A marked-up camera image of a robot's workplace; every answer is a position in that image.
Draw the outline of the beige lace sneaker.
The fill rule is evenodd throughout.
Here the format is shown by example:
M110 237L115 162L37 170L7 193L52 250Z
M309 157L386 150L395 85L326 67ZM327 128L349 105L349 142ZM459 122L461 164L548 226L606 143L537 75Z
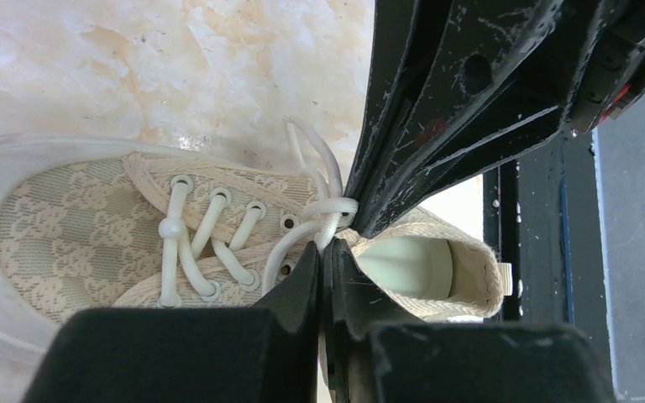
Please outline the beige lace sneaker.
M203 154L116 139L56 136L0 137L0 353L37 361L58 327L95 307L158 307L163 240L160 222L170 182L187 175L183 220L189 239L203 219L213 190L233 200L212 237L231 244L251 202L267 212L244 245L233 249L241 265L263 274L273 247L301 223L317 200L314 181L294 170L253 170ZM511 266L480 240L414 208L368 238L342 227L333 240L350 247L365 275L415 317L441 322L490 317L512 293ZM309 236L289 248L279 285L302 256ZM203 301L177 269L178 308L251 306L264 294L245 291L207 244L197 268L222 294Z

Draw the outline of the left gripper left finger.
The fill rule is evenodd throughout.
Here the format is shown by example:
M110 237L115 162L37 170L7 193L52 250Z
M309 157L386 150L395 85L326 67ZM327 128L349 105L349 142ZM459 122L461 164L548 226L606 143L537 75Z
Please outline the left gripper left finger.
M244 308L97 308L57 333L27 402L313 402L320 255Z

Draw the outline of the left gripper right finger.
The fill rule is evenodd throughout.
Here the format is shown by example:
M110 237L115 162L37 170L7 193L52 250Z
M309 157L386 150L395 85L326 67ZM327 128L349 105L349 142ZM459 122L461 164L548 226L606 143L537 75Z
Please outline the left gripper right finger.
M322 255L322 334L336 402L612 402L607 367L560 324L427 323L332 241Z

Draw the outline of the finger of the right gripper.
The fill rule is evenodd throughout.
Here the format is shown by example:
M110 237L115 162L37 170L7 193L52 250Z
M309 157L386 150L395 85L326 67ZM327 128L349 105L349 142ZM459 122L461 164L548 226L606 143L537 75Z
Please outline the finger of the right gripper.
M379 1L363 132L347 194L407 209L432 157L519 61L520 1Z
M561 129L612 4L520 2L519 61L422 171L421 200L382 212L364 212L359 204L353 221L359 234L374 237L428 197L537 148Z

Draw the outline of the white shoelace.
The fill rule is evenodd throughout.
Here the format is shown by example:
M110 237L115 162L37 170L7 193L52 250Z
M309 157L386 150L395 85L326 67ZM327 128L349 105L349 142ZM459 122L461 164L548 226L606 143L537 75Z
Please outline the white shoelace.
M178 308L182 305L177 291L177 269L184 269L185 277L199 298L215 301L223 292L215 280L206 279L197 268L196 258L207 244L211 244L215 256L224 268L245 291L261 289L267 293L275 285L276 273L289 248L309 236L314 237L317 249L323 251L342 227L351 223L359 203L343 196L343 183L338 161L323 138L312 128L300 125L294 118L284 118L283 125L293 156L301 172L315 183L317 200L307 204L301 215L301 223L291 229L273 247L265 264L263 274L244 268L235 257L233 249L244 245L253 232L254 225L266 214L266 207L252 201L242 223L233 236L231 244L212 237L215 224L233 198L223 188L210 195L210 202L193 239L183 220L186 196L193 190L193 181L187 175L177 175L170 182L170 199L165 218L158 231L163 240L160 296L156 305L161 308Z

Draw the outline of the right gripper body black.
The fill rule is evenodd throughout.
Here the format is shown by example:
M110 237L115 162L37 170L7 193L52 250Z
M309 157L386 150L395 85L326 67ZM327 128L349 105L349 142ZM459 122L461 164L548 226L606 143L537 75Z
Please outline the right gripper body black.
M644 94L645 1L631 1L595 46L569 111L569 126L588 133L619 118Z

